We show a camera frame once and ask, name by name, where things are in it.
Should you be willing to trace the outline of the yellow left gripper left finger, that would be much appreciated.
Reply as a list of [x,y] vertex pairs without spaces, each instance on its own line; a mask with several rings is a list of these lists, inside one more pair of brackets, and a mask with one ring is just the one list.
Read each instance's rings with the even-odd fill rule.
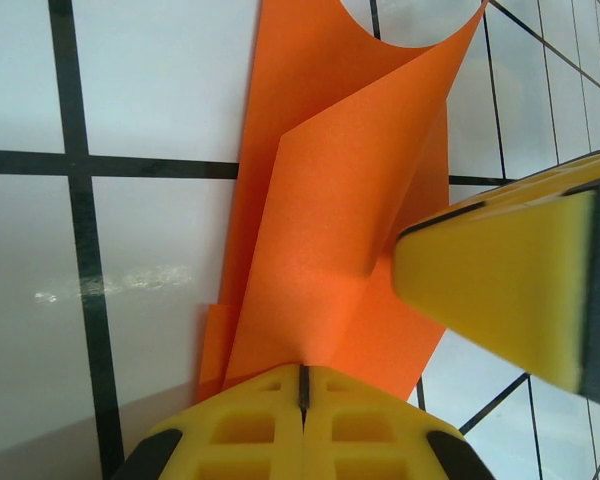
[[270,370],[153,427],[121,479],[300,479],[301,368]]

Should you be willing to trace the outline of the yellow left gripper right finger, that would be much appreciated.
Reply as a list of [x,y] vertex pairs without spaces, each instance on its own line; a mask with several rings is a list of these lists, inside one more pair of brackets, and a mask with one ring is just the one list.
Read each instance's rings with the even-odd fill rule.
[[327,367],[302,367],[304,479],[492,479],[458,429]]

